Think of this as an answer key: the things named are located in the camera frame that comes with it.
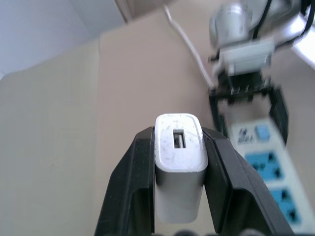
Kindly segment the white power strip blue sockets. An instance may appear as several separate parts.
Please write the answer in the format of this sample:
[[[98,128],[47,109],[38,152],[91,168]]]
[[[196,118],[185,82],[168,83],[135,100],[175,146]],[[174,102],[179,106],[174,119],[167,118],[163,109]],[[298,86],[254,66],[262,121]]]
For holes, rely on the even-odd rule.
[[[313,208],[274,122],[263,118],[233,123],[228,136],[260,174],[292,230],[315,236]]]

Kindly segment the white USB charger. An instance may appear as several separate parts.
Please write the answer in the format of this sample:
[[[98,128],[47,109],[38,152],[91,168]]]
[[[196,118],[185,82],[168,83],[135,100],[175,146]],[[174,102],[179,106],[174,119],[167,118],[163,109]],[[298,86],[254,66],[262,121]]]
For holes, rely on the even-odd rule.
[[[169,224],[193,222],[208,166],[199,119],[187,113],[158,116],[154,158],[158,218]]]

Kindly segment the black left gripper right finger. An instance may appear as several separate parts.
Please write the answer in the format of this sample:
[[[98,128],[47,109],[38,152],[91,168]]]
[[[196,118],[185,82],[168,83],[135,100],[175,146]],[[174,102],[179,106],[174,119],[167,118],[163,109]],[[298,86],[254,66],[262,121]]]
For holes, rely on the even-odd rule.
[[[240,236],[292,236],[282,214],[259,173],[218,131],[203,128],[208,167],[204,181],[215,232]]]

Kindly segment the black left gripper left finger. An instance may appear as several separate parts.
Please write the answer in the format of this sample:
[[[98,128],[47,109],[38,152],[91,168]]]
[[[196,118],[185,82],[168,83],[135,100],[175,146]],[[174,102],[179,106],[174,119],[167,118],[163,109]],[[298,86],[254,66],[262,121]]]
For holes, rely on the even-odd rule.
[[[94,236],[152,236],[155,232],[155,129],[137,133],[113,170]]]

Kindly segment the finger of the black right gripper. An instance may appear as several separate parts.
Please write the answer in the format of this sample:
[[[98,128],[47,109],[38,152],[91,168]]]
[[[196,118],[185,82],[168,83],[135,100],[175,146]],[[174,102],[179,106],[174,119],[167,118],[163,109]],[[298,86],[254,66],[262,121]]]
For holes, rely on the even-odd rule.
[[[288,139],[288,111],[280,87],[272,87],[268,91],[271,108],[269,116],[272,118],[286,145]]]
[[[209,95],[210,110],[212,113],[214,126],[218,132],[220,132],[221,134],[227,137],[228,133],[227,133],[227,127],[225,123],[225,118],[219,112],[219,107],[218,107],[218,103],[222,100],[224,100],[224,98],[218,96],[217,94]]]

